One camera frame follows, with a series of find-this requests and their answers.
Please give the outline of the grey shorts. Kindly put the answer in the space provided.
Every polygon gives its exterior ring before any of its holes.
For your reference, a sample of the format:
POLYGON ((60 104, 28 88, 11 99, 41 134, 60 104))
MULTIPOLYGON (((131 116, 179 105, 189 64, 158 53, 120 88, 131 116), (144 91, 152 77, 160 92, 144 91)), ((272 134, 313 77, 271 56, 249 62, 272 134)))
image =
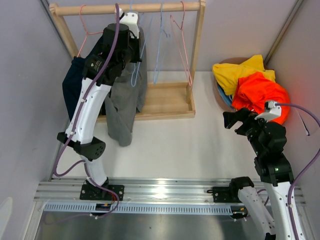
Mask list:
POLYGON ((139 38, 142 61, 126 65, 104 100, 108 135, 121 147, 129 146, 132 142, 135 117, 143 110, 148 88, 147 50, 143 30, 139 38))

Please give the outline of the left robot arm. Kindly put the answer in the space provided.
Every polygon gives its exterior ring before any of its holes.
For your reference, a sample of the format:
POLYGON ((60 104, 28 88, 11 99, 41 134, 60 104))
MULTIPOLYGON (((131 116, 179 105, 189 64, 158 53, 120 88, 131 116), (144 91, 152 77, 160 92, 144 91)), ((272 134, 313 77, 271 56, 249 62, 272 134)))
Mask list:
POLYGON ((62 83, 70 123, 57 139, 80 155, 97 200, 105 199, 109 188, 101 160, 106 144, 94 137, 96 121, 104 109, 109 137, 121 147, 132 143, 135 117, 143 110, 148 88, 145 43, 142 28, 134 35, 126 25, 112 23, 86 57, 73 58, 62 83))

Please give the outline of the orange shorts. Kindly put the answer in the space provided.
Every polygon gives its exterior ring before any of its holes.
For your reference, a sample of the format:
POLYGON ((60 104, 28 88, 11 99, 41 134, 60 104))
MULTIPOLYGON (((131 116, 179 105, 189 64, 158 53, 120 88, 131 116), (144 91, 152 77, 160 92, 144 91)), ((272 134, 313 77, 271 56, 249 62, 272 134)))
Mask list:
POLYGON ((291 102, 288 92, 278 83, 265 78, 261 72, 238 79, 231 104, 234 109, 238 111, 247 108, 261 114, 265 110, 266 101, 282 104, 291 102))

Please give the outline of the yellow shorts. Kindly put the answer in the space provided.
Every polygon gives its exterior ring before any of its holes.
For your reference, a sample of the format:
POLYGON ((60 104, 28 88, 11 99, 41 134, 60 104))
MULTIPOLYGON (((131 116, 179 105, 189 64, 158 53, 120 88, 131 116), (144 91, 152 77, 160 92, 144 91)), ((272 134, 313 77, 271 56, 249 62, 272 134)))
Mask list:
POLYGON ((235 94, 239 78, 261 73, 272 82, 275 82, 276 79, 274 70, 265 69, 261 54, 253 55, 239 64, 216 63, 212 66, 212 72, 215 80, 227 96, 235 94))

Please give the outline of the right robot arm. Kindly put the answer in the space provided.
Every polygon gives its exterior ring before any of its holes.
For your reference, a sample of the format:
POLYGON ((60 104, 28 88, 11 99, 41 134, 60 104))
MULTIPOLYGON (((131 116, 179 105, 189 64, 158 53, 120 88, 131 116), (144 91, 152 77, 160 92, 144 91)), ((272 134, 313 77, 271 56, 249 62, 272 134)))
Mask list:
POLYGON ((304 240, 306 237, 298 216, 294 197, 294 175, 283 150, 287 143, 286 128, 274 120, 282 114, 281 106, 268 101, 263 113, 247 108, 223 112, 224 127, 231 129, 237 122, 237 135, 247 137, 256 157, 254 167, 263 183, 272 207, 269 214, 262 203, 253 198, 254 186, 240 177, 241 184, 228 189, 234 202, 242 201, 267 240, 304 240))

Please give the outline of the light blue shorts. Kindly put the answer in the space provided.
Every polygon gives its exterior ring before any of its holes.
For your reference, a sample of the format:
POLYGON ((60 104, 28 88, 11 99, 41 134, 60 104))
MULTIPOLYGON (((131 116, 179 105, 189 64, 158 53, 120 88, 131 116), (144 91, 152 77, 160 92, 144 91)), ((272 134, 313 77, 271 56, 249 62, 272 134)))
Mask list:
POLYGON ((230 107, 231 109, 233 109, 232 103, 233 103, 233 97, 232 95, 226 95, 224 89, 218 84, 217 85, 217 89, 218 89, 218 93, 220 95, 220 97, 222 98, 223 102, 230 107))

